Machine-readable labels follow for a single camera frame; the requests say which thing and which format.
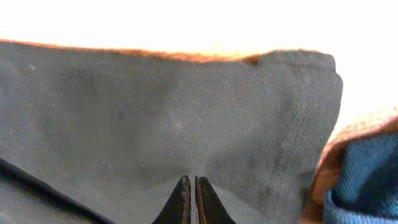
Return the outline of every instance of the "folded fabric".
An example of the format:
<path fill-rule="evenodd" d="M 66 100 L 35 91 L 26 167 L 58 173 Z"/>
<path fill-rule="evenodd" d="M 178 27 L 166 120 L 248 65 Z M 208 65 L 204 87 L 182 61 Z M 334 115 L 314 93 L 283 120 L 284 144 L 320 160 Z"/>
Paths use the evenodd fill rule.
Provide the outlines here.
<path fill-rule="evenodd" d="M 352 142 L 325 223 L 398 223 L 398 133 Z"/>
<path fill-rule="evenodd" d="M 196 63 L 2 42 L 0 64 L 0 158 L 122 224 L 153 222 L 182 175 L 237 223 L 297 223 L 342 92 L 333 57 L 305 51 Z M 7 217 L 61 217 L 2 185 Z"/>
<path fill-rule="evenodd" d="M 397 131 L 398 108 L 391 108 L 377 113 L 366 114 L 333 136 L 322 152 L 302 214 L 301 223 L 323 223 L 324 200 L 328 198 L 326 193 L 336 187 L 347 148 L 351 143 L 360 139 L 396 133 Z M 366 215 L 343 208 L 339 208 L 336 211 L 357 214 L 362 217 Z"/>

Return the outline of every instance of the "gray fabric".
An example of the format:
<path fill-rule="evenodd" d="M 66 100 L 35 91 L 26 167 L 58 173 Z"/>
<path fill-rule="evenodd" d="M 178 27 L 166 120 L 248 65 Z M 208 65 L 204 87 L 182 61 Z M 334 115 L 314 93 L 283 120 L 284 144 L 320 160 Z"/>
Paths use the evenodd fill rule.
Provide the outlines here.
<path fill-rule="evenodd" d="M 236 223 L 297 223 L 342 92 L 316 52 L 202 64 L 0 43 L 0 65 L 1 159 L 116 223 L 152 222 L 182 175 L 208 177 Z"/>

